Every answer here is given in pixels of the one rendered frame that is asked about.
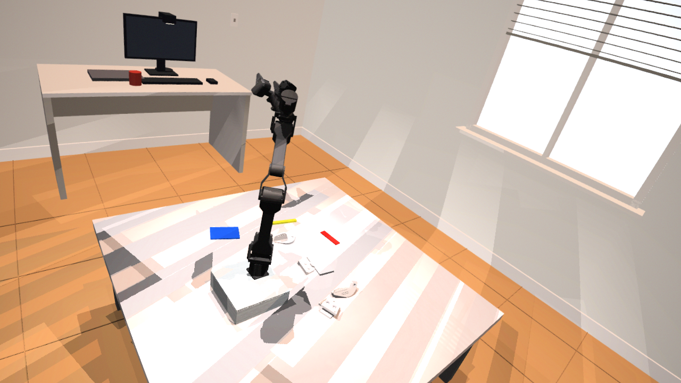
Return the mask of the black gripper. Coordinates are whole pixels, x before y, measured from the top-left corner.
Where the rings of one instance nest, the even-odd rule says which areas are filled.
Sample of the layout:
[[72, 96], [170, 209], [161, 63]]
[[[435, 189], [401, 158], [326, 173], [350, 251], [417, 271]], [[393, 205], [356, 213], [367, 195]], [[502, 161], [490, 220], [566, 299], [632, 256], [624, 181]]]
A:
[[[274, 90], [275, 89], [279, 89], [279, 84], [277, 84], [276, 81], [274, 81]], [[262, 75], [259, 73], [257, 73], [255, 86], [251, 90], [252, 94], [257, 95], [258, 97], [263, 97], [265, 95], [269, 96], [269, 98], [266, 99], [266, 102], [271, 104], [271, 111], [275, 111], [276, 107], [279, 106], [279, 95], [275, 94], [275, 92], [271, 90], [271, 84], [269, 81], [263, 79]]]

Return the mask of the blue flat rectangular plate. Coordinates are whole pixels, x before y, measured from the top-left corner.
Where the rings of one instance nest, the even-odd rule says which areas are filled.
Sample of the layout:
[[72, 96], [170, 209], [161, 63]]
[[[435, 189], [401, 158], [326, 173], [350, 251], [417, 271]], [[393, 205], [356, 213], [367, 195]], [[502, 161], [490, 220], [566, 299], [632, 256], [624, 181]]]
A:
[[238, 227], [211, 227], [211, 240], [240, 238]]

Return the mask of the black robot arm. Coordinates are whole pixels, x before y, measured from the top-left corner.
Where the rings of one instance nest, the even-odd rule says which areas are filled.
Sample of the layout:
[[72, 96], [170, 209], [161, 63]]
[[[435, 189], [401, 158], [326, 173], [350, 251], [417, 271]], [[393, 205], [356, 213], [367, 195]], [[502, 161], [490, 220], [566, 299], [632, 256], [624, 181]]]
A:
[[[275, 89], [275, 94], [279, 95], [279, 106], [275, 109], [275, 116], [272, 116], [271, 133], [272, 140], [275, 142], [274, 154], [272, 163], [269, 166], [269, 173], [263, 179], [260, 185], [259, 198], [260, 209], [263, 211], [262, 223], [260, 225], [260, 232], [256, 232], [253, 242], [249, 243], [247, 259], [250, 262], [246, 271], [254, 280], [261, 277], [269, 276], [268, 268], [271, 265], [272, 255], [274, 251], [273, 235], [271, 234], [272, 225], [274, 222], [274, 214], [279, 212], [282, 204], [285, 202], [287, 186], [283, 179], [285, 166], [283, 166], [286, 153], [286, 145], [293, 137], [294, 128], [296, 125], [296, 104], [298, 95], [296, 94], [296, 86], [288, 80], [281, 81], [279, 89]], [[276, 121], [275, 118], [279, 119]], [[294, 124], [292, 124], [294, 121]], [[262, 184], [269, 176], [282, 177], [285, 185], [283, 193], [282, 189], [266, 187]], [[251, 254], [252, 252], [252, 254]]]

